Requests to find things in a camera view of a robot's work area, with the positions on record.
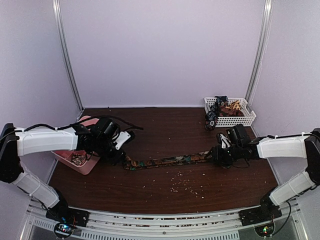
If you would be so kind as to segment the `right arm base board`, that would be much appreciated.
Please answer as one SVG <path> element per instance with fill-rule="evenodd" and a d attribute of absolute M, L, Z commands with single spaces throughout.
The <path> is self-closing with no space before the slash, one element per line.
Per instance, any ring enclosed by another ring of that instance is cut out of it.
<path fill-rule="evenodd" d="M 260 237 L 269 237 L 275 232 L 275 219 L 282 216 L 279 208 L 275 210 L 263 210 L 261 206 L 241 210 L 239 219 L 243 227 L 251 226 Z"/>

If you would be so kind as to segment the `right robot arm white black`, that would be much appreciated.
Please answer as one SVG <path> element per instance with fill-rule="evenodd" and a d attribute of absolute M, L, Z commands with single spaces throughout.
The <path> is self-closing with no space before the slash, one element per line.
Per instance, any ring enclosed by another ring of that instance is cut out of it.
<path fill-rule="evenodd" d="M 218 144 L 205 159 L 223 168 L 238 160 L 267 160 L 274 173 L 286 173 L 287 178 L 269 190 L 259 206 L 239 212 L 243 225 L 279 218 L 281 205 L 315 192 L 320 195 L 320 130 L 291 135 L 264 135 L 252 138 L 241 124 L 217 135 Z"/>

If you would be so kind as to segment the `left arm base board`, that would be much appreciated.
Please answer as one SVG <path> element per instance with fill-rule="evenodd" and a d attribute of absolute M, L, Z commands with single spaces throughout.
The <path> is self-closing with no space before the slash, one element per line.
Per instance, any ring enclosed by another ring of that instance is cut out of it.
<path fill-rule="evenodd" d="M 46 218 L 55 220 L 53 232 L 59 237 L 70 237 L 79 227 L 86 227 L 90 213 L 85 210 L 68 207 L 66 211 L 54 212 L 52 209 L 46 211 Z"/>

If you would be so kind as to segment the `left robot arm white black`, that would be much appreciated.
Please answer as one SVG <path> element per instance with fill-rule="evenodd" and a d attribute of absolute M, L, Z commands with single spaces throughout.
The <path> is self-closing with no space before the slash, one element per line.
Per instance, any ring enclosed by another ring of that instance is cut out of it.
<path fill-rule="evenodd" d="M 67 222 L 72 211 L 63 195 L 39 179 L 21 159 L 50 152 L 83 151 L 119 162 L 124 155 L 122 146 L 130 138 L 131 134 L 122 131 L 109 117 L 101 117 L 89 126 L 83 121 L 61 127 L 40 123 L 26 128 L 7 123 L 0 135 L 0 180 L 17 186 L 39 200 L 61 222 Z"/>

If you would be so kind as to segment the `brown green patterned tie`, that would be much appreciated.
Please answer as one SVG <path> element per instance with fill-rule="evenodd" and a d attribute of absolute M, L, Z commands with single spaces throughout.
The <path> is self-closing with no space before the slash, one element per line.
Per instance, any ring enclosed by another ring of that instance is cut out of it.
<path fill-rule="evenodd" d="M 207 156 L 208 153 L 208 151 L 204 151 L 195 154 L 171 156 L 165 158 L 154 158 L 148 160 L 133 160 L 129 156 L 126 156 L 124 161 L 122 162 L 122 167 L 124 170 L 137 171 L 151 168 L 206 163 L 211 161 Z"/>

